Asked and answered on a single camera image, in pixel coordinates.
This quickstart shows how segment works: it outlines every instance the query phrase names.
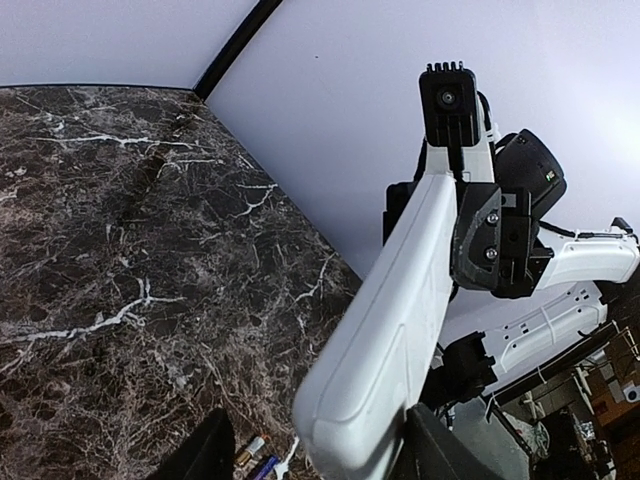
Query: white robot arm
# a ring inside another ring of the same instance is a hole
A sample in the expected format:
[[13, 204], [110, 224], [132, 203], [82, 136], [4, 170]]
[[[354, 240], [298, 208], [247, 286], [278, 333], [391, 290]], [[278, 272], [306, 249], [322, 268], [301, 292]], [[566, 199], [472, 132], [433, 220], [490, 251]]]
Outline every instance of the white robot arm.
[[520, 188], [515, 174], [523, 172], [513, 172], [514, 158], [544, 146], [528, 131], [494, 145], [488, 104], [470, 71], [429, 66], [420, 87], [427, 135], [416, 178], [395, 186], [400, 208], [388, 192], [386, 244], [294, 402], [297, 433], [326, 479], [389, 477], [406, 412], [429, 387], [436, 345], [460, 339], [460, 329], [443, 331], [455, 284], [522, 298], [582, 282], [565, 289], [569, 300], [515, 322], [464, 319], [466, 331], [482, 332], [478, 341], [494, 360], [487, 364], [491, 375], [513, 375], [545, 346], [601, 323], [606, 307], [592, 281], [624, 283], [640, 262], [638, 239], [622, 220], [600, 232], [540, 222], [564, 193], [562, 171], [553, 158], [538, 161], [553, 188], [534, 181]]

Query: black object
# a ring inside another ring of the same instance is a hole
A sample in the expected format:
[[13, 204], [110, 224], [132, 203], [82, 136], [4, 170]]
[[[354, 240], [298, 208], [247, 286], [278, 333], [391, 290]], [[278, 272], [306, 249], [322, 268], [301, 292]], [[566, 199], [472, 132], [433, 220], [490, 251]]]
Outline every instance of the black object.
[[452, 403], [468, 402], [498, 381], [491, 368], [495, 359], [487, 356], [482, 344], [485, 336], [474, 332], [444, 349], [443, 365], [427, 375], [420, 394], [421, 403], [435, 411]]
[[501, 215], [500, 281], [491, 293], [497, 298], [529, 297], [553, 258], [553, 250], [536, 239], [540, 229], [531, 212], [529, 190], [503, 190]]
[[458, 218], [451, 240], [451, 278], [467, 290], [498, 287], [501, 242], [500, 187], [458, 183]]
[[427, 65], [420, 75], [420, 96], [427, 140], [434, 147], [472, 147], [480, 141], [476, 78], [451, 63]]
[[391, 480], [503, 480], [423, 404], [407, 411], [404, 446]]
[[620, 230], [624, 230], [627, 234], [633, 235], [633, 228], [631, 225], [627, 223], [627, 221], [622, 217], [616, 217], [611, 222], [612, 227], [618, 227]]
[[387, 210], [382, 214], [383, 244], [387, 243], [417, 185], [418, 182], [414, 181], [396, 183], [387, 187]]
[[194, 92], [203, 101], [209, 98], [213, 89], [222, 80], [222, 77], [238, 58], [242, 50], [249, 44], [260, 27], [269, 19], [271, 14], [280, 6], [282, 0], [259, 0], [251, 13], [243, 20], [240, 26], [233, 33], [231, 38], [222, 47], [220, 53], [211, 62], [198, 84], [194, 87]]
[[580, 454], [580, 443], [573, 417], [568, 409], [547, 415], [541, 420], [549, 432], [548, 458], [535, 465], [536, 478], [543, 480], [586, 480], [596, 478]]
[[146, 480], [232, 480], [235, 451], [229, 416], [217, 408]]
[[531, 216], [540, 220], [567, 191], [562, 167], [529, 130], [522, 130], [496, 156], [494, 174], [503, 189], [525, 188], [531, 194]]

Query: screw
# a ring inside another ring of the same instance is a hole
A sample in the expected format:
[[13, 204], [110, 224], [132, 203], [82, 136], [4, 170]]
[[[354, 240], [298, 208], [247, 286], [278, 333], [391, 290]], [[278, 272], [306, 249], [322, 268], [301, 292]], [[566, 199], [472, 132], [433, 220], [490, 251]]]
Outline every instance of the screw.
[[498, 223], [498, 220], [500, 220], [500, 216], [496, 212], [491, 212], [487, 216], [487, 223], [489, 225], [495, 225], [496, 223]]
[[442, 102], [445, 103], [446, 105], [453, 105], [453, 103], [456, 101], [456, 96], [451, 93], [451, 92], [444, 92], [440, 98], [442, 99]]
[[498, 250], [494, 247], [489, 247], [484, 251], [484, 256], [487, 260], [493, 262], [496, 258], [498, 258]]

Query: black bracket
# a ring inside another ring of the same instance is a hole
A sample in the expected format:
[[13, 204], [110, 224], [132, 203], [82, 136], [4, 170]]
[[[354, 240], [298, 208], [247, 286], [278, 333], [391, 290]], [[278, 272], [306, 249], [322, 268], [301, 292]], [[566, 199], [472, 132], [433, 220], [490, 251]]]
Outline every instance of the black bracket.
[[501, 215], [500, 280], [492, 293], [497, 298], [531, 296], [554, 255], [536, 239], [539, 226], [532, 218], [531, 193], [504, 190]]
[[458, 183], [458, 218], [451, 241], [451, 278], [467, 290], [498, 287], [500, 187], [495, 183]]
[[387, 210], [382, 214], [382, 242], [387, 243], [391, 232], [416, 189], [418, 182], [402, 182], [387, 187]]
[[468, 402], [479, 396], [485, 387], [498, 381], [492, 369], [496, 361], [487, 356], [482, 344], [485, 336], [474, 332], [445, 348], [443, 365], [429, 371], [420, 402], [431, 410], [450, 403]]

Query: black pipe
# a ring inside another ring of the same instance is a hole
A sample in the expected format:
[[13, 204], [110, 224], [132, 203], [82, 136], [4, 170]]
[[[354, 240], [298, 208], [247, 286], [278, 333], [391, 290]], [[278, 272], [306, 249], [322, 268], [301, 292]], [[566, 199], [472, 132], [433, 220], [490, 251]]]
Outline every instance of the black pipe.
[[206, 101], [222, 80], [222, 77], [238, 58], [242, 50], [249, 44], [253, 36], [260, 30], [260, 27], [269, 19], [271, 14], [282, 3], [282, 0], [260, 0], [251, 13], [242, 21], [240, 26], [233, 33], [229, 41], [222, 47], [220, 53], [211, 62], [209, 68], [200, 78], [194, 87], [194, 92], [203, 101]]

